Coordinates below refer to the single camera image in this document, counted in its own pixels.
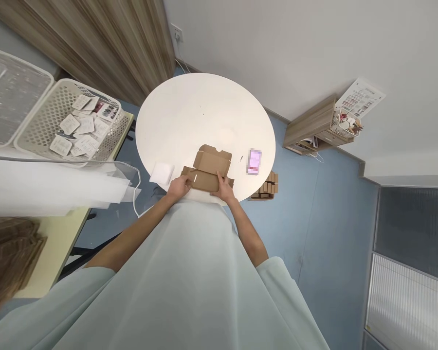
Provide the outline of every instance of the wooden cabinet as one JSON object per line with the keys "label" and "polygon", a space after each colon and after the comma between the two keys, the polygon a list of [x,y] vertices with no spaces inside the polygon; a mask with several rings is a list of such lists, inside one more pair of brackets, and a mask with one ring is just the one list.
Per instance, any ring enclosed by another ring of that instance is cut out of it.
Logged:
{"label": "wooden cabinet", "polygon": [[[283,147],[306,155],[353,142],[354,137],[346,139],[330,129],[336,101],[336,95],[332,95],[287,125]],[[318,138],[318,148],[307,142],[301,143],[302,140],[313,136]]]}

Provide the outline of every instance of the smartphone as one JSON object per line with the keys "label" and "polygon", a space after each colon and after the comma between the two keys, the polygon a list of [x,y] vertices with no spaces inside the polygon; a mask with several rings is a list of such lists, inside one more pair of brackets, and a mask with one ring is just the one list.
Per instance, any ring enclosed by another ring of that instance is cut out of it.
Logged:
{"label": "smartphone", "polygon": [[250,149],[250,154],[248,156],[248,175],[258,175],[259,162],[261,161],[261,151],[256,149]]}

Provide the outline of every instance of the power cord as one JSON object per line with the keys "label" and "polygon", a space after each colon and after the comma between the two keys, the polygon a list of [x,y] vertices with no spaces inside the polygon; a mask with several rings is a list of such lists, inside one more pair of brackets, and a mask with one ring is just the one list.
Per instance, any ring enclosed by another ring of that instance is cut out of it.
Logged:
{"label": "power cord", "polygon": [[102,161],[102,160],[81,160],[81,161],[70,161],[70,160],[53,160],[53,159],[22,159],[22,158],[11,158],[11,157],[1,157],[0,160],[6,160],[6,161],[15,161],[15,162],[24,162],[24,163],[59,163],[59,164],[81,164],[81,163],[103,163],[103,164],[123,164],[128,166],[129,168],[132,168],[136,170],[138,173],[138,185],[136,185],[134,191],[133,191],[133,210],[135,211],[136,217],[140,217],[138,212],[136,211],[135,206],[135,198],[136,198],[136,190],[141,185],[141,173],[140,171],[135,168],[134,166],[131,166],[129,164],[126,164],[125,162],[121,161]]}
{"label": "power cord", "polygon": [[321,154],[318,154],[318,151],[316,151],[316,155],[315,156],[313,155],[313,153],[308,153],[307,156],[311,156],[311,157],[315,158],[320,163],[324,163],[325,162],[325,160],[323,159]]}
{"label": "power cord", "polygon": [[191,73],[190,72],[190,69],[188,68],[188,65],[185,63],[185,60],[183,59],[183,57],[182,57],[182,54],[180,53],[180,45],[179,45],[179,42],[180,42],[180,35],[178,35],[177,33],[175,33],[175,42],[177,43],[177,51],[179,52],[179,56],[180,56],[180,59],[183,61],[183,63],[185,64],[185,67],[186,67],[186,70],[188,71],[188,73]]}
{"label": "power cord", "polygon": [[179,61],[175,60],[175,62],[177,62],[177,64],[180,66],[180,68],[183,70],[183,73],[186,74],[185,70],[183,69],[182,65],[180,64]]}

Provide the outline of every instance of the wall outlet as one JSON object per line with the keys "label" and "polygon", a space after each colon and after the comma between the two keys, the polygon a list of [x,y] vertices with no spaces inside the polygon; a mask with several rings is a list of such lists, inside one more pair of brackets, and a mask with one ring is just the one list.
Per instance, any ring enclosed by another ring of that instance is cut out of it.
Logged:
{"label": "wall outlet", "polygon": [[172,33],[174,35],[174,39],[176,39],[177,37],[180,38],[180,42],[183,42],[183,32],[182,30],[177,27],[175,24],[171,23],[170,26],[172,27]]}

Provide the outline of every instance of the white plastic basket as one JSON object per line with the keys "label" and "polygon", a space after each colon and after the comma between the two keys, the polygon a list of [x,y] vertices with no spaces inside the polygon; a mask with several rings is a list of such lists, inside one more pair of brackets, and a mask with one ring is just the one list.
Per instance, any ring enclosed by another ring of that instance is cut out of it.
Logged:
{"label": "white plastic basket", "polygon": [[0,51],[0,147],[13,142],[53,84],[49,72]]}
{"label": "white plastic basket", "polygon": [[358,135],[352,134],[350,131],[345,130],[344,128],[341,127],[341,114],[345,112],[345,113],[349,113],[348,111],[344,110],[343,108],[340,108],[339,111],[334,111],[334,115],[332,117],[332,121],[331,121],[331,128],[330,130],[340,136],[342,136],[345,139],[350,139],[352,137],[358,137]]}
{"label": "white plastic basket", "polygon": [[[87,155],[75,157],[71,154],[62,157],[51,151],[49,147],[55,138],[56,132],[60,130],[59,124],[67,115],[72,113],[72,104],[81,94],[91,97],[98,96],[102,102],[108,103],[116,108],[117,114],[111,122],[106,135],[99,139],[99,148],[92,157],[88,157]],[[33,109],[26,124],[18,133],[14,141],[14,146],[25,153],[38,155],[39,157],[47,159],[92,159],[105,161],[109,158],[117,142],[120,140],[124,130],[128,126],[128,121],[128,117],[116,99],[75,80],[61,79]],[[72,166],[81,168],[83,166],[97,166],[97,163],[81,163],[73,164]]]}

